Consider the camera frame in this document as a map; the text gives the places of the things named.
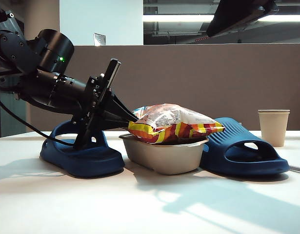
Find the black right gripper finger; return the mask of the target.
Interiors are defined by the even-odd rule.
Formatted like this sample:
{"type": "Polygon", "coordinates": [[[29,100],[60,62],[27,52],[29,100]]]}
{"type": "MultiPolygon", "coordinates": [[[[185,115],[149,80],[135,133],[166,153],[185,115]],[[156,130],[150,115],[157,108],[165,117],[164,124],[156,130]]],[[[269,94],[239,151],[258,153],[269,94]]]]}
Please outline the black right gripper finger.
{"type": "Polygon", "coordinates": [[[245,8],[231,7],[217,9],[209,24],[209,37],[222,34],[226,31],[239,29],[258,19],[273,15],[278,8],[267,9],[263,6],[249,6],[245,8]]]}
{"type": "Polygon", "coordinates": [[[268,4],[268,0],[221,0],[206,33],[213,37],[253,22],[267,14],[268,4]]]}

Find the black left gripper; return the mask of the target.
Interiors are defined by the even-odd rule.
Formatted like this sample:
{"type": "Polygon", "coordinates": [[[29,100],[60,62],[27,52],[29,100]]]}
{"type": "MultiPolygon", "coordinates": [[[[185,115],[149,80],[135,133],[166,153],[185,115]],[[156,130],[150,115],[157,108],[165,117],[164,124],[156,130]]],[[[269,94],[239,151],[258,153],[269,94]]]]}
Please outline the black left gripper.
{"type": "Polygon", "coordinates": [[[92,144],[94,134],[102,130],[123,128],[138,118],[111,91],[112,81],[120,62],[110,60],[105,74],[89,77],[86,84],[64,75],[59,76],[52,91],[52,107],[57,113],[70,114],[69,130],[74,129],[74,141],[59,140],[52,132],[52,141],[74,149],[84,149],[92,144]]]}

